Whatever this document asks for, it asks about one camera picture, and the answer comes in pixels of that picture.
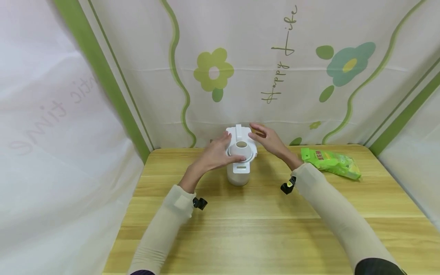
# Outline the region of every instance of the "hand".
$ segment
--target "hand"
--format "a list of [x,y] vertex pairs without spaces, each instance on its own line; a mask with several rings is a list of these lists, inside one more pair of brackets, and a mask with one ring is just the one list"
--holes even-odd
[[244,156],[227,156],[226,147],[231,142],[232,135],[223,132],[222,136],[214,139],[193,164],[191,164],[181,179],[179,186],[187,193],[194,193],[200,178],[208,171],[226,166],[233,162],[245,161]]
[[263,145],[269,153],[283,160],[292,171],[303,164],[303,161],[282,143],[273,129],[257,123],[250,123],[250,127],[258,132],[249,133],[249,137]]
[[244,156],[227,156],[226,148],[231,142],[232,135],[228,132],[214,139],[203,151],[201,156],[194,162],[194,165],[199,166],[204,172],[214,170],[226,166],[233,162],[245,161]]

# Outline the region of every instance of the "wood grain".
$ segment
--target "wood grain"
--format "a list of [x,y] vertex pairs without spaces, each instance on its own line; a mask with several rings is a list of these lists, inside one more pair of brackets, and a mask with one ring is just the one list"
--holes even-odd
[[[366,218],[408,274],[440,274],[440,234],[361,145],[310,146],[346,154],[362,172],[359,182],[325,173]],[[290,147],[299,153],[301,147]],[[104,275],[126,273],[148,223],[172,185],[202,149],[152,152],[109,255]],[[226,170],[204,175],[197,196],[208,201],[194,210],[171,251],[162,274],[352,274],[337,239],[296,190],[279,189],[288,167],[258,148],[251,179],[243,187],[228,183]]]

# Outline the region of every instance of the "beige sleeve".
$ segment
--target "beige sleeve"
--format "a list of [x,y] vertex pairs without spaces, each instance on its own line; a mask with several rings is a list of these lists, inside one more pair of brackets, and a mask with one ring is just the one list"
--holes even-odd
[[128,274],[149,270],[159,275],[180,226],[191,218],[194,194],[174,185],[143,234]]
[[299,193],[321,216],[347,253],[350,265],[366,258],[381,258],[399,266],[367,221],[312,164],[305,163],[292,172]]

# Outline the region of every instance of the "green plastic bag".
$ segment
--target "green plastic bag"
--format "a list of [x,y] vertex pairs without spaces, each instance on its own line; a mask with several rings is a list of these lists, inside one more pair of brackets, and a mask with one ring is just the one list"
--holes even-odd
[[355,161],[342,154],[301,148],[301,157],[304,162],[312,163],[320,171],[327,171],[352,180],[357,180],[361,176]]

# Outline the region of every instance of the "white plastic container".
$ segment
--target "white plastic container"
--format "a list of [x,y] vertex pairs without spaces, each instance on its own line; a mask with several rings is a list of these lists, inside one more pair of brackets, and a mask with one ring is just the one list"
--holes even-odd
[[237,124],[235,127],[227,128],[226,131],[232,134],[231,143],[226,148],[226,155],[246,157],[245,161],[231,163],[227,166],[227,179],[235,186],[243,186],[249,181],[250,163],[257,156],[257,147],[248,136],[251,132],[249,127]]

